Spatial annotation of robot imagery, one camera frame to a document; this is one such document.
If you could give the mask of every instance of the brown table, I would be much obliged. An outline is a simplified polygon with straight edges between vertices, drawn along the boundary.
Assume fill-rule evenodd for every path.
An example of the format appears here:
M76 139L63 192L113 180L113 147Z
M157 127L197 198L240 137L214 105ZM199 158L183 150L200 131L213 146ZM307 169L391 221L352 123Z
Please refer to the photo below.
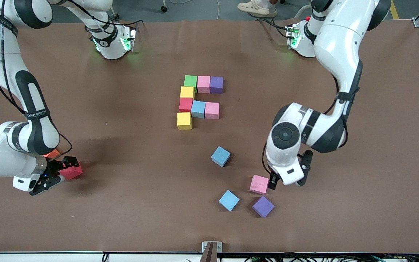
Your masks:
M107 61L81 24L19 36L58 129L84 174L38 197L0 178L0 251L419 252L419 29L385 21L361 46L364 71L349 142L315 153L307 185L279 185L259 218L248 191L264 175L271 121L297 102L324 111L331 75L259 22L183 21L140 28L137 53ZM176 129L185 74L224 76L222 119ZM24 121L0 94L0 124ZM217 146L227 167L211 162ZM230 189L233 212L218 204Z

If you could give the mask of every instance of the white shoe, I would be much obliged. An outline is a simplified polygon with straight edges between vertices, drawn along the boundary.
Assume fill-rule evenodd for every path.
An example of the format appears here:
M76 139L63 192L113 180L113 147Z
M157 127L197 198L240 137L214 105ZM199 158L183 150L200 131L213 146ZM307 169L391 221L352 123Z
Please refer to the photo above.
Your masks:
M257 13L250 13L253 17L266 17L266 18L275 18L278 15L278 10L275 8L274 12L269 13L268 15L258 15Z
M251 13L255 15L269 15L269 8L259 7L256 4L255 0L251 0L248 3L240 3L237 5L237 8L246 13Z

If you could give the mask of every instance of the yellow cube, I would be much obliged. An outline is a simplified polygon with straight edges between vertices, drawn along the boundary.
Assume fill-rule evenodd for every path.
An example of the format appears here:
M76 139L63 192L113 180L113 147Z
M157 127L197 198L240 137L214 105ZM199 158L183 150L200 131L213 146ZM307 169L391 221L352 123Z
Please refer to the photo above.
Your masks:
M181 87L181 98L195 99L195 88L193 86L182 86Z
M192 129L192 115L190 112L177 113L177 128L179 130Z

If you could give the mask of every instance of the green cube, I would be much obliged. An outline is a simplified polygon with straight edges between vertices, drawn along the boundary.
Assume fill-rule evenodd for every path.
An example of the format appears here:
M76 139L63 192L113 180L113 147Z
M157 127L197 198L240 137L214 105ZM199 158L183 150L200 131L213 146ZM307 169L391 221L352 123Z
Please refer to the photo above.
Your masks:
M183 81L183 86L193 86L196 93L196 80L198 76L185 76L185 80Z

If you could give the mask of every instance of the light blue cube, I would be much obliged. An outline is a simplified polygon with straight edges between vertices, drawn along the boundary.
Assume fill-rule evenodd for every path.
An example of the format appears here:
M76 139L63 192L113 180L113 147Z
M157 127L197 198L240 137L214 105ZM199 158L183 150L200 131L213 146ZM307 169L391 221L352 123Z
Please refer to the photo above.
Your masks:
M229 157L231 157L231 153L229 153L226 149L218 146L216 151L211 156L211 160L219 166L224 167L227 160L229 160Z
M194 118L205 118L205 106L206 102L193 101L191 110L192 116Z
M231 191L226 191L223 197L219 199L219 203L223 205L228 211L232 211L240 199L236 197Z

